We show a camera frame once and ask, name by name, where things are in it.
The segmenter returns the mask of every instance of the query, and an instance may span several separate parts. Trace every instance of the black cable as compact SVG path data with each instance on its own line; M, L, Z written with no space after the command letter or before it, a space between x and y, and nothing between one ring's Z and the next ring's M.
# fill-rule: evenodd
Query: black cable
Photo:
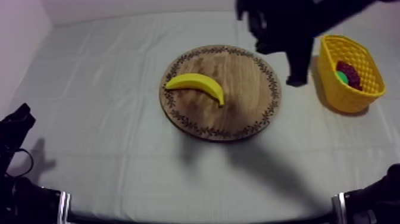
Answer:
M32 155L31 155L27 150L25 150L25 149L23 149L23 148L20 148L19 150L16 150L15 152L16 152L16 153L25 152L26 154L28 154L28 156L29 156L29 158L30 158L30 167L29 167L28 171L26 171L26 172L24 172L24 173L22 173L22 174L20 174L20 175L17 175L17 176L11 176L11 175L9 175L7 172L6 172L5 174L6 174L7 176L11 177L11 178L20 178L20 177L22 177L22 176L28 174L29 172L31 172L31 170L33 169L33 165L35 164L35 162L33 161Z

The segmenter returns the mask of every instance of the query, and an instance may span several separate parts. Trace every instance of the round wooden tray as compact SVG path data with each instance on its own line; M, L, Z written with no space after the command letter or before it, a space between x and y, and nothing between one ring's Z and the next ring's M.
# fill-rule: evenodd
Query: round wooden tray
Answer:
M196 90L166 90L185 73L212 77L223 88L225 105ZM212 141L233 141L267 127L277 113L280 83L272 68L253 53L226 45L202 46L178 57L161 80L160 102L181 130Z

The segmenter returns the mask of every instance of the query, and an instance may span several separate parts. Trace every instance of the floral border pattern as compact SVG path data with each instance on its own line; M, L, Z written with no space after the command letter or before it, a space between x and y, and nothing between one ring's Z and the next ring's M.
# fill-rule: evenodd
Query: floral border pattern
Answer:
M199 127L197 123L194 123L189 120L188 117L179 113L178 110L175 110L176 101L174 99L174 95L172 91L168 91L165 89L165 84L169 82L173 77L177 76L177 71L180 66L188 60L191 60L193 57L197 57L201 54L218 54L222 52L227 52L229 54L236 54L238 56L243 56L247 58L251 58L254 63L260 68L261 72L267 76L267 80L269 82L269 89L271 90L272 102L268 105L268 108L262 113L262 119L260 121L256 121L253 125L248 125L243 129L232 133L228 130L220 130L214 129L213 127ZM204 49L194 49L193 51L189 51L186 54L180 56L176 62L171 66L170 72L167 74L165 82L162 84L163 95L167 99L167 106L170 111L170 116L175 118L180 124L189 130L194 131L199 136L213 136L218 137L224 140L227 139L241 139L250 135L253 135L260 131L260 129L265 128L270 124L270 118L274 115L276 109L279 107L280 100L280 91L279 91L279 82L274 76L272 70L270 70L269 66L264 63L264 61L258 57L256 57L253 53L241 50L230 48L227 46L215 46L212 48L204 48Z

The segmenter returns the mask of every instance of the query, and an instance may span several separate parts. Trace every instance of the white wall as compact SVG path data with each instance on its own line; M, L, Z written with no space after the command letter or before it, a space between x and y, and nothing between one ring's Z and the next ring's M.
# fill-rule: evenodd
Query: white wall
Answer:
M233 11L235 0L42 0L55 25L121 15Z
M0 119L51 29L40 0L0 0Z

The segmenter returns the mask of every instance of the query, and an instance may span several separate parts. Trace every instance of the red sponge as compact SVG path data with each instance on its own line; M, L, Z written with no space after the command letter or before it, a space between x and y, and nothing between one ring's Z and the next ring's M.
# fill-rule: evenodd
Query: red sponge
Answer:
M344 61L338 61L336 70L341 71L347 76L347 79L349 80L349 86L358 89L360 91L363 90L363 88L360 85L360 76L358 75L357 71L353 66L347 64Z

